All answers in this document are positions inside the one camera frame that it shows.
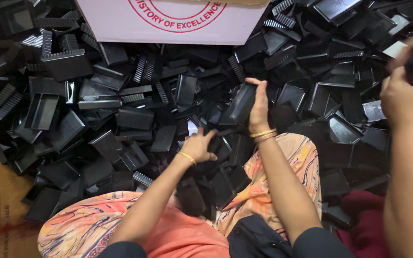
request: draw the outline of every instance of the cardboard box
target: cardboard box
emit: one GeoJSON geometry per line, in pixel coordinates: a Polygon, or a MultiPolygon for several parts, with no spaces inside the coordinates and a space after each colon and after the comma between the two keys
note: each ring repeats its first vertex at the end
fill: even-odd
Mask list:
{"type": "Polygon", "coordinates": [[[242,5],[267,5],[268,0],[225,0],[223,3],[242,4],[242,5]]]}
{"type": "Polygon", "coordinates": [[[41,225],[23,221],[29,207],[20,202],[32,185],[0,163],[0,258],[42,257],[37,247],[41,225]]]}
{"type": "Polygon", "coordinates": [[[265,5],[191,0],[77,0],[97,41],[243,45],[265,5]]]}

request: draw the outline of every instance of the gold bangle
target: gold bangle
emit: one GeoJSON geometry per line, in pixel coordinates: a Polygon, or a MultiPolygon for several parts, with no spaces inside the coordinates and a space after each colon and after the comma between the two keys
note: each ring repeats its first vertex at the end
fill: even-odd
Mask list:
{"type": "Polygon", "coordinates": [[[256,139],[254,139],[254,141],[255,141],[256,143],[258,143],[258,142],[261,142],[261,141],[263,141],[263,140],[265,140],[265,139],[272,138],[272,137],[275,137],[275,136],[277,136],[277,133],[276,133],[276,132],[273,132],[273,133],[269,133],[269,134],[266,134],[266,135],[264,135],[264,136],[258,137],[258,138],[256,138],[256,139]]]}
{"type": "Polygon", "coordinates": [[[178,152],[178,154],[181,154],[181,155],[185,156],[186,158],[190,159],[192,161],[192,163],[194,164],[194,167],[197,167],[197,161],[195,161],[191,156],[187,155],[184,152],[178,152]]]}
{"type": "Polygon", "coordinates": [[[276,132],[276,131],[277,131],[277,129],[273,129],[273,130],[265,131],[265,132],[258,133],[258,134],[251,134],[250,137],[251,137],[251,138],[256,138],[256,137],[259,137],[259,136],[262,136],[262,135],[274,133],[274,132],[276,132]]]}

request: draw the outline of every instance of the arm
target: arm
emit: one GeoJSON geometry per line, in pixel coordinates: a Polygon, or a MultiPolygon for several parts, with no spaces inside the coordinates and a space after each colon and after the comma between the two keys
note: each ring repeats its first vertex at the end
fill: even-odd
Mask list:
{"type": "MultiPolygon", "coordinates": [[[[186,140],[181,152],[197,162],[217,160],[216,155],[207,152],[208,144],[215,134],[216,131],[211,131],[203,136],[203,128],[199,128],[197,134],[192,134],[192,137],[186,140]]],[[[122,241],[141,243],[157,224],[176,185],[192,165],[190,159],[177,154],[167,169],[129,209],[109,245],[122,241]]]]}
{"type": "MultiPolygon", "coordinates": [[[[257,134],[270,130],[267,122],[268,100],[266,81],[246,79],[258,84],[256,101],[250,115],[250,132],[257,134]]],[[[291,245],[307,229],[322,227],[313,201],[295,175],[275,138],[258,143],[262,164],[267,175],[268,188],[275,211],[284,225],[291,245]]]]}
{"type": "Polygon", "coordinates": [[[387,80],[380,98],[393,130],[385,233],[394,257],[410,258],[413,257],[413,87],[405,81],[403,67],[387,80]]]}

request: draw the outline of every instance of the forearm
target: forearm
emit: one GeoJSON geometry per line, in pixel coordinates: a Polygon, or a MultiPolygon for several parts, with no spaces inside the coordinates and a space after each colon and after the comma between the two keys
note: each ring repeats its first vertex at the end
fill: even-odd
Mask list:
{"type": "Polygon", "coordinates": [[[385,231],[396,257],[413,257],[413,125],[393,131],[385,231]]]}
{"type": "Polygon", "coordinates": [[[272,203],[290,242],[305,230],[322,227],[313,201],[295,175],[275,138],[258,143],[272,203]]]}
{"type": "Polygon", "coordinates": [[[167,169],[129,209],[110,240],[110,244],[143,240],[157,224],[176,185],[191,165],[190,160],[176,155],[167,169]]]}

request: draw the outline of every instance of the patterned fabric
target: patterned fabric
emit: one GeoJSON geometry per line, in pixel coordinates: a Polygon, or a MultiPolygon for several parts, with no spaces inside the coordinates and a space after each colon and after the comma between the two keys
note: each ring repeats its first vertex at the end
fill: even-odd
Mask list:
{"type": "MultiPolygon", "coordinates": [[[[321,219],[318,153],[298,134],[282,134],[277,142],[301,180],[321,219]]],[[[251,184],[217,214],[213,223],[186,216],[171,203],[142,245],[149,258],[229,257],[227,236],[237,221],[259,214],[283,238],[285,231],[272,207],[259,152],[245,165],[251,184]]],[[[127,210],[141,193],[114,192],[78,202],[46,222],[38,238],[45,258],[94,258],[104,248],[127,210]]]]}
{"type": "MultiPolygon", "coordinates": [[[[292,169],[312,198],[321,220],[321,187],[318,151],[315,144],[309,138],[299,134],[281,134],[276,139],[292,169]]],[[[256,152],[245,164],[245,172],[252,182],[223,211],[217,212],[213,225],[227,236],[237,221],[253,214],[259,214],[273,230],[287,240],[285,230],[272,206],[267,177],[259,152],[256,152]]]]}

